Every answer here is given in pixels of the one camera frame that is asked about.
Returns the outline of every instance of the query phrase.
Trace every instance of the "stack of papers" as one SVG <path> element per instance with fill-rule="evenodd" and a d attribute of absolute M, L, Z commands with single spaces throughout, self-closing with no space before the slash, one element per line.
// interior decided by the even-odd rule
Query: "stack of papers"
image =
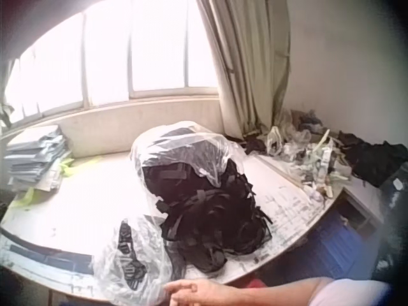
<path fill-rule="evenodd" d="M 4 163 L 11 177 L 9 184 L 15 191 L 59 188 L 59 165 L 70 153 L 58 126 L 26 129 L 7 144 Z"/>

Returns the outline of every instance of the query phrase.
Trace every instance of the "beige curtain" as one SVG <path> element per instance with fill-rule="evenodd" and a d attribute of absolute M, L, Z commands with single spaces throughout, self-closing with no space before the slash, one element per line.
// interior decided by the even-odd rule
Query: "beige curtain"
<path fill-rule="evenodd" d="M 2 61 L 0 65 L 0 121 L 3 122 L 7 128 L 10 128 L 10 115 L 14 108 L 6 101 L 6 86 L 10 78 L 11 69 L 13 69 L 14 61 Z"/>
<path fill-rule="evenodd" d="M 289 75 L 286 0 L 197 0 L 217 70 L 227 135 L 266 133 L 279 118 Z"/>

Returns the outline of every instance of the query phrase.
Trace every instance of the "blue floor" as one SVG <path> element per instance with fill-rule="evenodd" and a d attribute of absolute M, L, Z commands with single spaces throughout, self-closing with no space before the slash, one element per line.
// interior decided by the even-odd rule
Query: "blue floor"
<path fill-rule="evenodd" d="M 304 245 L 283 254 L 264 268 L 260 277 L 268 286 L 321 276 L 369 279 L 379 241 L 379 230 L 363 240 L 350 226 L 344 226 L 339 213 L 333 211 L 308 234 Z"/>

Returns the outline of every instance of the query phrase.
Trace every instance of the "window frame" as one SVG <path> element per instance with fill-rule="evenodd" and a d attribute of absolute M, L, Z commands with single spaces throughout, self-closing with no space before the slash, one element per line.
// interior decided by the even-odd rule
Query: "window frame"
<path fill-rule="evenodd" d="M 85 27 L 87 23 L 87 15 L 85 11 L 78 13 L 82 15 L 82 26 L 81 26 L 81 42 L 80 42 L 80 63 L 81 65 L 81 88 L 82 97 L 81 101 L 72 102 L 69 104 L 57 106 L 51 108 L 45 112 L 41 112 L 38 105 L 38 113 L 25 116 L 24 109 L 23 119 L 18 120 L 11 124 L 10 128 L 6 128 L 6 133 L 11 132 L 14 129 L 21 127 L 31 126 L 33 124 L 42 122 L 46 119 L 54 119 L 57 117 L 62 117 L 63 115 L 68 115 L 72 113 L 84 112 L 92 109 L 100 109 L 105 107 L 110 107 L 114 105 L 126 105 L 130 103 L 143 103 L 146 100 L 151 100 L 154 98 L 165 100 L 166 98 L 184 98 L 184 97 L 198 97 L 202 98 L 216 98 L 219 97 L 219 92 L 217 87 L 190 87 L 188 80 L 189 72 L 189 59 L 188 59 L 188 14 L 189 14 L 189 1 L 187 2 L 187 13 L 186 13 L 186 33 L 184 39 L 184 87 L 176 89 L 155 89 L 148 91 L 135 91 L 133 89 L 133 68 L 132 68 L 132 30 L 129 32 L 128 38 L 128 48 L 127 48 L 127 87 L 128 87 L 128 100 L 127 101 L 113 101 L 109 103 L 101 103 L 98 105 L 93 105 L 89 101 L 89 95 L 87 92 L 87 74 L 86 74 L 86 63 L 85 63 Z"/>

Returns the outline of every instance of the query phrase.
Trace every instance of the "person's hand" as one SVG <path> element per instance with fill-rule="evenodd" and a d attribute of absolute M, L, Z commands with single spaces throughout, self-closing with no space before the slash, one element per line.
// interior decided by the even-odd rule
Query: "person's hand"
<path fill-rule="evenodd" d="M 170 306 L 234 305 L 237 288 L 220 285 L 207 279 L 176 280 L 164 285 L 171 294 Z"/>

